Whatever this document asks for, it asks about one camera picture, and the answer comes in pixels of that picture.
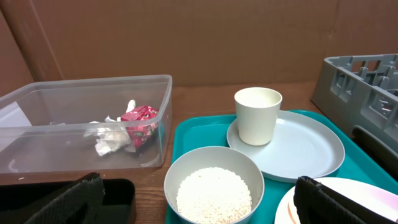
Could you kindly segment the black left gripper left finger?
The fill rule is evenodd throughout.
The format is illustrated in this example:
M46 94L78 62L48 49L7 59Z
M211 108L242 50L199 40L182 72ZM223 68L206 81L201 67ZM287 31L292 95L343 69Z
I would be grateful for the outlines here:
M104 193L100 175L89 173L30 204L25 223L93 223Z

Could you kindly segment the grey bowl of rice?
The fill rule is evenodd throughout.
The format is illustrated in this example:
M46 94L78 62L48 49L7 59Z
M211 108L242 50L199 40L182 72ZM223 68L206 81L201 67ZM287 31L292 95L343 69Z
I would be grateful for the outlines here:
M185 153L164 180L166 201L182 223L248 223L264 190L257 165L242 152L222 146Z

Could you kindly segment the white pink-rimmed plate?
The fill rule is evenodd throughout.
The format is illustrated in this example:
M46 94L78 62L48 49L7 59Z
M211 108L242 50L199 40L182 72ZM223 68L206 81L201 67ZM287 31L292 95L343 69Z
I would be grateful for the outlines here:
M392 221L397 221L397 195L379 187L360 182L357 180L339 177L321 177L315 179L317 182L333 189L334 191L348 197L358 204L370 209L379 215ZM275 224L294 224L290 203L294 197L295 187L292 187L283 197L277 207Z

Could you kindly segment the light grey plate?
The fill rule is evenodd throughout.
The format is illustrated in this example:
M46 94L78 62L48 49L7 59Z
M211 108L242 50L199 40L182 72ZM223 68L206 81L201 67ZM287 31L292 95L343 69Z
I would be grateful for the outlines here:
M280 111L272 140L251 146L238 134L233 121L226 134L229 147L248 156L263 176L294 183L300 176L319 178L337 171L345 159L340 138L326 125L292 111Z

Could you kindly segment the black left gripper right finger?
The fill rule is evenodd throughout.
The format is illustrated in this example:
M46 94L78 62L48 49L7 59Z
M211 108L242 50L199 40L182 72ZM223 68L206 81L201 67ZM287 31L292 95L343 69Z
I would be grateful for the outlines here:
M295 183L293 197L301 224L395 224L307 176Z

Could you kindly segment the cream plastic cup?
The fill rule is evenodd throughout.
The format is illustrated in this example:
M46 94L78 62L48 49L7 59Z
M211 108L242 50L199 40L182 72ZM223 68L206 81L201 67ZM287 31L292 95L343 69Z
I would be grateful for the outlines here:
M250 87L234 95L238 134L252 146L269 143L273 137L282 95L273 89Z

